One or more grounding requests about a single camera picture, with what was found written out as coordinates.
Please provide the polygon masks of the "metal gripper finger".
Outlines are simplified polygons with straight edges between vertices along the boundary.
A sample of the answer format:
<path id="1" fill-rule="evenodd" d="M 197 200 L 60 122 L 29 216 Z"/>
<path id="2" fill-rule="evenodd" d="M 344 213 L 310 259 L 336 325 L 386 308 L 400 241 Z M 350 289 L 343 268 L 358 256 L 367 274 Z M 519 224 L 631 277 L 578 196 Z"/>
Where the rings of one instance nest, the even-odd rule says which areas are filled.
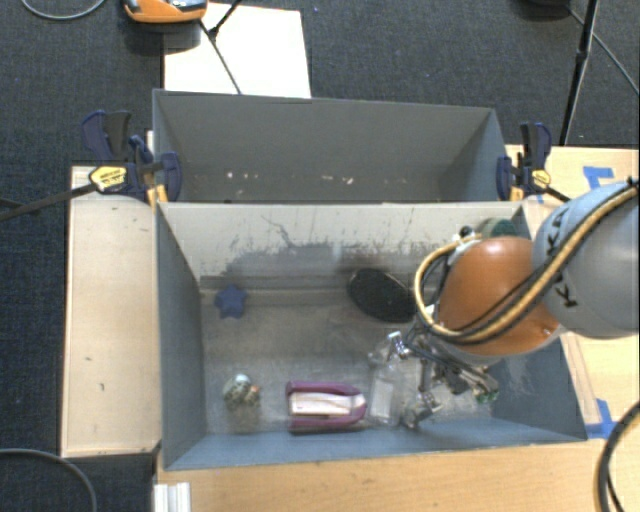
<path id="1" fill-rule="evenodd" d="M 400 331 L 389 333 L 368 354 L 370 366 L 383 366 L 393 361 L 404 361 L 409 357 L 409 348 L 404 343 Z"/>
<path id="2" fill-rule="evenodd" d="M 408 429 L 417 429 L 422 421 L 442 409 L 442 404 L 430 391 L 418 391 L 401 413 L 401 424 Z"/>

